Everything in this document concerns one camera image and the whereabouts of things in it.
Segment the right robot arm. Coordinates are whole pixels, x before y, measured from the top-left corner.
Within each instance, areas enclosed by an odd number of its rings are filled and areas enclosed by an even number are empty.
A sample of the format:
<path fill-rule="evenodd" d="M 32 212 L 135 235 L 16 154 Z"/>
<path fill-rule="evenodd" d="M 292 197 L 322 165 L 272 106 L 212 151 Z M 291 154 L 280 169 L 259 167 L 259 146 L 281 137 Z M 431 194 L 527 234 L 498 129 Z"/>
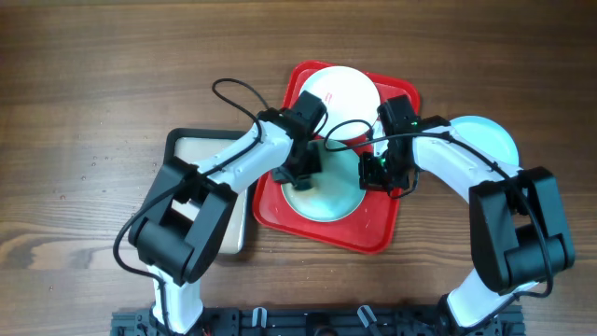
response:
<path fill-rule="evenodd" d="M 555 176 L 521 168 L 512 137 L 490 119 L 386 115 L 380 122 L 385 151 L 362 160 L 366 185 L 409 194 L 418 180 L 408 175 L 428 172 L 469 206 L 474 268 L 441 297 L 430 327 L 466 335 L 522 297 L 548 297 L 555 275 L 576 257 Z"/>

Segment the light blue plate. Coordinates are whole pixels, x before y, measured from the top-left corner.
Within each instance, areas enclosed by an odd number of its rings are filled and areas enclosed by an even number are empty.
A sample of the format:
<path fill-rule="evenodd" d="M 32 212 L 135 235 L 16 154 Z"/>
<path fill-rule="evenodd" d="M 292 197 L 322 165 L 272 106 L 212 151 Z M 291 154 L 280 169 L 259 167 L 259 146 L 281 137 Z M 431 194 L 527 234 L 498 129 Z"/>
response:
<path fill-rule="evenodd" d="M 511 135 L 498 123 L 479 116 L 462 116 L 451 126 L 469 143 L 507 164 L 520 165 L 517 146 Z"/>

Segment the pale green plate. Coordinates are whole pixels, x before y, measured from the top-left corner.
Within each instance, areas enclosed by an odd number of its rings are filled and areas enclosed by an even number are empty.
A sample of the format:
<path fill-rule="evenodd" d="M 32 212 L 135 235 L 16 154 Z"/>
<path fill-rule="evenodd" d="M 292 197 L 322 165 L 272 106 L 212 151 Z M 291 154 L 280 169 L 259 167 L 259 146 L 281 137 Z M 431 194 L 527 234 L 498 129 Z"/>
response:
<path fill-rule="evenodd" d="M 281 186 L 285 200 L 300 216 L 315 222 L 333 222 L 349 216 L 364 200 L 366 192 L 359 186 L 359 157 L 345 145 L 329 140 L 310 143 L 316 150 L 321 171 L 307 176 L 307 188 L 291 183 Z"/>

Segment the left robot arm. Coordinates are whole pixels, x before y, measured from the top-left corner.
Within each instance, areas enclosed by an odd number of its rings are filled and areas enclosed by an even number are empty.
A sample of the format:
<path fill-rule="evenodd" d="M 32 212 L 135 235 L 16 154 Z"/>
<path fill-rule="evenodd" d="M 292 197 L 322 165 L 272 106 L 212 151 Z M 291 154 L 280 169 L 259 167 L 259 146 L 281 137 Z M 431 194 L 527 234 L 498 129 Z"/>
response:
<path fill-rule="evenodd" d="M 199 163 L 177 157 L 160 168 L 141 209 L 118 233 L 146 264 L 153 280 L 150 325 L 163 335 L 185 335 L 203 313 L 200 279 L 223 243 L 238 196 L 269 171 L 298 190 L 319 171 L 311 141 L 326 120 L 323 107 L 269 108 L 249 132 Z"/>

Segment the green yellow sponge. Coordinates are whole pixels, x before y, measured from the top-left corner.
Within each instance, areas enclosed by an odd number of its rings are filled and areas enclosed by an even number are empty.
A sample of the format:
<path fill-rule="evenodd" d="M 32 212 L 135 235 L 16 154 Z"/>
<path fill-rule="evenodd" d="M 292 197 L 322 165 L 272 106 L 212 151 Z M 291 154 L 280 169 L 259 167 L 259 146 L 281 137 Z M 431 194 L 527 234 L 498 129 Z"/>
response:
<path fill-rule="evenodd" d="M 312 182 L 309 179 L 298 180 L 294 185 L 293 189 L 297 191 L 306 191 L 312 188 Z"/>

